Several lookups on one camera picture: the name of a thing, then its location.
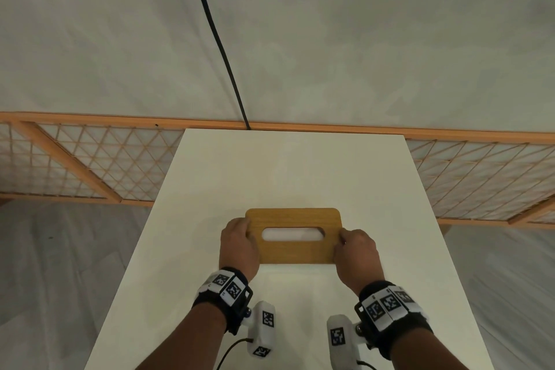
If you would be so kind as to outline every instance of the person's left forearm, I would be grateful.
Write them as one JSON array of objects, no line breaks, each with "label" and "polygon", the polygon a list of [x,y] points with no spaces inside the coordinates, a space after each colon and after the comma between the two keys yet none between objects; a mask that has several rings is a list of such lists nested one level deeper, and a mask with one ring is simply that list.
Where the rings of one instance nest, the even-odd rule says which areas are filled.
[{"label": "person's left forearm", "polygon": [[225,328],[218,307],[198,304],[136,370],[212,370]]}]

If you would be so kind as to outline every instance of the white device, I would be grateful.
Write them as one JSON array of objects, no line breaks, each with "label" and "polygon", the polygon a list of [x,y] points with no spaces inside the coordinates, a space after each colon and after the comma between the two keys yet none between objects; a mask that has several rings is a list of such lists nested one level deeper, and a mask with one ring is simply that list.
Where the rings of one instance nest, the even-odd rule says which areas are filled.
[{"label": "white device", "polygon": [[249,328],[247,352],[256,358],[266,358],[275,346],[276,308],[265,301],[259,301],[241,325]]},{"label": "white device", "polygon": [[330,361],[333,370],[362,370],[358,346],[366,339],[357,334],[360,322],[353,324],[344,314],[330,316],[327,322]]}]

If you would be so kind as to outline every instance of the thick black cable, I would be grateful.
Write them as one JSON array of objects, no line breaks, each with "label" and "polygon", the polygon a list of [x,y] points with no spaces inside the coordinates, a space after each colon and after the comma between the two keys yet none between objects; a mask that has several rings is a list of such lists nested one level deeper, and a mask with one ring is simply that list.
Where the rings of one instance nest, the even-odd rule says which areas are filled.
[{"label": "thick black cable", "polygon": [[224,362],[225,358],[227,357],[227,354],[229,354],[229,352],[232,350],[232,348],[233,348],[234,346],[236,346],[239,342],[245,342],[245,341],[246,341],[246,342],[252,342],[253,339],[252,339],[252,338],[243,338],[243,339],[240,339],[240,340],[238,340],[238,341],[235,341],[235,342],[232,344],[232,346],[229,347],[229,348],[227,349],[227,351],[225,352],[224,356],[221,358],[220,364],[218,364],[218,366],[216,367],[216,370],[220,370],[221,364]]},{"label": "thick black cable", "polygon": [[210,24],[210,29],[212,30],[212,34],[214,34],[214,39],[216,40],[216,44],[218,44],[218,48],[220,49],[221,57],[224,59],[225,67],[227,69],[227,73],[229,74],[229,79],[232,80],[232,86],[233,86],[233,90],[235,91],[235,97],[237,98],[237,102],[239,103],[239,108],[241,109],[241,114],[243,115],[243,120],[245,121],[246,128],[247,130],[250,130],[250,124],[246,118],[245,109],[243,108],[243,102],[241,101],[241,96],[239,95],[239,90],[237,89],[235,78],[233,77],[232,67],[229,65],[229,60],[227,60],[227,55],[225,54],[224,46],[221,43],[220,36],[218,35],[218,30],[214,25],[212,14],[210,13],[210,8],[208,7],[208,1],[207,0],[200,0],[200,1],[203,4],[204,13],[206,14],[206,19],[208,19],[208,24]]},{"label": "thick black cable", "polygon": [[356,363],[357,363],[359,366],[367,366],[367,367],[372,368],[373,370],[378,370],[378,369],[376,369],[376,367],[374,367],[374,366],[371,365],[371,364],[368,364],[366,361],[357,360]]}]

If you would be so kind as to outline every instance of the black wrist strap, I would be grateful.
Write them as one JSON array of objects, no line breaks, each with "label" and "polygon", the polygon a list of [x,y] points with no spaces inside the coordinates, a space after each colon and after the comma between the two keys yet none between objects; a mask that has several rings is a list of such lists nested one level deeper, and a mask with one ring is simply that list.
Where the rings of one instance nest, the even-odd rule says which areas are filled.
[{"label": "black wrist strap", "polygon": [[199,288],[193,307],[200,303],[215,305],[225,316],[225,330],[237,335],[252,296],[246,276],[238,269],[224,267],[210,275]]},{"label": "black wrist strap", "polygon": [[368,284],[355,306],[364,337],[378,347],[383,358],[391,360],[391,347],[402,335],[416,328],[433,333],[424,311],[402,288],[389,281]]}]

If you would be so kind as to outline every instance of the lattice panel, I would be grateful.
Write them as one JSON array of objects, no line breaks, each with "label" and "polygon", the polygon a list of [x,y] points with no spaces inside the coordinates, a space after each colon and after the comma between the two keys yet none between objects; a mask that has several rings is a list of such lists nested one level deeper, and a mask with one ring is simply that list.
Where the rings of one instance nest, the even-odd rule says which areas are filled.
[{"label": "lattice panel", "polygon": [[555,193],[555,146],[407,140],[437,217],[506,220]]},{"label": "lattice panel", "polygon": [[41,125],[124,199],[153,201],[183,130]]},{"label": "lattice panel", "polygon": [[0,123],[0,192],[102,197],[9,123]]},{"label": "lattice panel", "polygon": [[548,212],[545,215],[534,219],[534,222],[540,222],[542,224],[555,224],[555,211]]}]

